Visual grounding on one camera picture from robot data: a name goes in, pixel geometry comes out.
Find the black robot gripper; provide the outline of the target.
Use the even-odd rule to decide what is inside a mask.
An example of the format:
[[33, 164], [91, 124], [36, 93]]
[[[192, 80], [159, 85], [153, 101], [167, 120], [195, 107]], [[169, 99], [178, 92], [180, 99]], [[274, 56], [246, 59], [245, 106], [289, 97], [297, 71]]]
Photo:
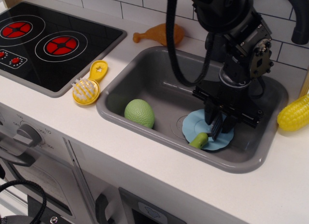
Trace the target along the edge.
[[203, 80], [193, 90], [193, 96], [204, 102], [205, 122], [210, 125], [223, 113], [222, 133], [230, 132], [237, 123], [257, 127], [264, 112], [248, 95], [248, 89], [236, 89], [222, 82]]

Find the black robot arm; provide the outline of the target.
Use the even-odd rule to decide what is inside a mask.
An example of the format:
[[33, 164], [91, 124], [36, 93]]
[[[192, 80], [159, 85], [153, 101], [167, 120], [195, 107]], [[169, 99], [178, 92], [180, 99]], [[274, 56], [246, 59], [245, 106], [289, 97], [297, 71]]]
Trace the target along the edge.
[[204, 101], [205, 122], [228, 133], [237, 123], [256, 127], [263, 111], [263, 75], [270, 72], [271, 36], [253, 0], [192, 0], [200, 25], [208, 31], [208, 59], [222, 62], [219, 80], [202, 80], [194, 89]]

